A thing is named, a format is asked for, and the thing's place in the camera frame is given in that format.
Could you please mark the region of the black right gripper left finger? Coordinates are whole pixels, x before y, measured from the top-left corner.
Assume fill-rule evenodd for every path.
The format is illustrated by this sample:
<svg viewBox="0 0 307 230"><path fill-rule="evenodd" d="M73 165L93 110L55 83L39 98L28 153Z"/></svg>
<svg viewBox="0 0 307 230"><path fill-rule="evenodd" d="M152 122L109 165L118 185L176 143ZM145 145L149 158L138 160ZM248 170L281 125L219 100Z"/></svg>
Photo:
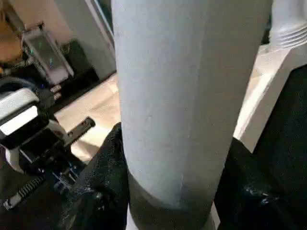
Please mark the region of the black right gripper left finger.
<svg viewBox="0 0 307 230"><path fill-rule="evenodd" d="M130 201L121 123L116 123L68 193L59 230L124 230Z"/></svg>

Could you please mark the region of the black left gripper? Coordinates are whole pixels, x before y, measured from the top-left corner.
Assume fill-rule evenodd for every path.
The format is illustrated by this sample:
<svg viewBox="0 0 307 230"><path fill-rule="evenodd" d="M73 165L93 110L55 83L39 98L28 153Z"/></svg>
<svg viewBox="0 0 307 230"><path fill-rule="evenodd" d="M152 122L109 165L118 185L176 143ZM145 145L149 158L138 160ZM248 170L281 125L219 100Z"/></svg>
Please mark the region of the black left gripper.
<svg viewBox="0 0 307 230"><path fill-rule="evenodd" d="M95 126L86 117L66 132L52 120L30 89L10 91L10 166L17 172L53 182L59 192L75 184L84 163L71 146Z"/></svg>

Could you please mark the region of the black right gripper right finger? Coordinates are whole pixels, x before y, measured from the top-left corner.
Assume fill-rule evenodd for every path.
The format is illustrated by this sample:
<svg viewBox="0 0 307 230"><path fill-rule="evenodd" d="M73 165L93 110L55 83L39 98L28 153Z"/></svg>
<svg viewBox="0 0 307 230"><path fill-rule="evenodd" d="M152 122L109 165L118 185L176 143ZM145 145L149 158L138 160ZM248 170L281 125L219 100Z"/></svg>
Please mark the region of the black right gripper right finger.
<svg viewBox="0 0 307 230"><path fill-rule="evenodd" d="M276 180L245 145L232 139L214 198L220 230L305 230L307 215L295 208Z"/></svg>

